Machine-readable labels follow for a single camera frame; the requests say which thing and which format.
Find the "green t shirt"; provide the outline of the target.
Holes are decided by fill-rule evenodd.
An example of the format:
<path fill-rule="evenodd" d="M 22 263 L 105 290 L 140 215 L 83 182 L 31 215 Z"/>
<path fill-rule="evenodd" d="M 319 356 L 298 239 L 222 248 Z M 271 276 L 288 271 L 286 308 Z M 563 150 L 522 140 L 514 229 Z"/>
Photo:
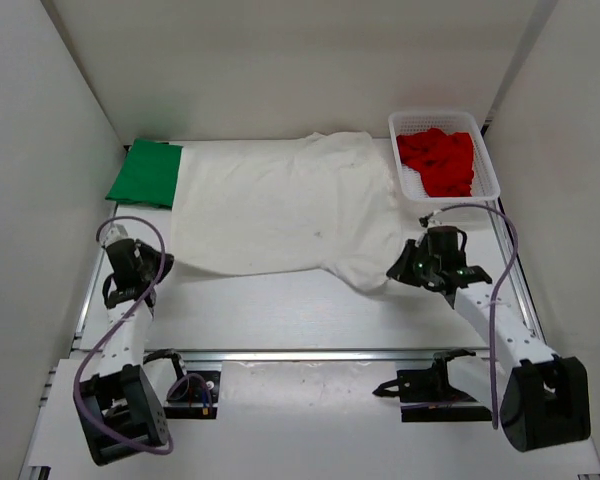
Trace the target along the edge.
<path fill-rule="evenodd" d="M 137 138 L 106 199 L 122 205 L 171 209 L 182 147 Z"/>

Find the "white t shirt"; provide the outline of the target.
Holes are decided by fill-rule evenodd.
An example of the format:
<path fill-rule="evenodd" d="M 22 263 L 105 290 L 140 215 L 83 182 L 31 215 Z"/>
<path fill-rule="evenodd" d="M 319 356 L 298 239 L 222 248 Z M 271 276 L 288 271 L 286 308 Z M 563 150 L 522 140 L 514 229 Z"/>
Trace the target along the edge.
<path fill-rule="evenodd" d="M 389 165 L 366 132 L 183 148 L 171 250 L 225 276 L 323 269 L 373 291 L 404 244 Z"/>

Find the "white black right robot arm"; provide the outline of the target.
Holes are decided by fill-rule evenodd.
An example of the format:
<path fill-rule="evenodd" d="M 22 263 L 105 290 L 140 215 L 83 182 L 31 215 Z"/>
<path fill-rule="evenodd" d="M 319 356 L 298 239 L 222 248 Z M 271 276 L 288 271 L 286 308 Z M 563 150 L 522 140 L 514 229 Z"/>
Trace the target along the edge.
<path fill-rule="evenodd" d="M 520 452 L 589 439 L 585 366 L 532 335 L 486 271 L 467 264 L 465 242 L 455 233 L 409 240 L 387 275 L 442 295 L 487 342 L 489 358 L 466 348 L 437 352 L 429 367 L 398 371 L 374 395 L 399 398 L 409 421 L 430 419 L 434 409 L 455 402 L 476 402 Z"/>

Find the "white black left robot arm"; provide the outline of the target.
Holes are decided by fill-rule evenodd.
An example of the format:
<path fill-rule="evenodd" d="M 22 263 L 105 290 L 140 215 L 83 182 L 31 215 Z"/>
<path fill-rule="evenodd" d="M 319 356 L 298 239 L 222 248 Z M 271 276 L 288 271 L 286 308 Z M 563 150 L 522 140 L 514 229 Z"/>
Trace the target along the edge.
<path fill-rule="evenodd" d="M 105 247 L 112 273 L 103 284 L 104 305 L 111 325 L 122 326 L 96 349 L 95 371 L 78 383 L 84 407 L 78 416 L 92 460 L 111 464 L 143 450 L 165 452 L 170 438 L 164 403 L 186 395 L 190 377 L 173 350 L 145 353 L 154 319 L 156 294 L 147 287 L 161 282 L 173 265 L 168 254 L 159 271 L 160 252 L 131 238 Z"/>

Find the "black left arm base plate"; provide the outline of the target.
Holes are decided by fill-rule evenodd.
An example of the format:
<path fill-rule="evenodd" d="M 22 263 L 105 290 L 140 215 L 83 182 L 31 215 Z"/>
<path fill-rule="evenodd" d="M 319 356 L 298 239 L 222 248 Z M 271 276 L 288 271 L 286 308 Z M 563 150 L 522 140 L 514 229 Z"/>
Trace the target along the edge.
<path fill-rule="evenodd" d="M 195 371 L 207 387 L 199 380 L 190 378 L 167 395 L 164 411 L 167 419 L 215 420 L 219 409 L 221 372 L 219 370 Z"/>

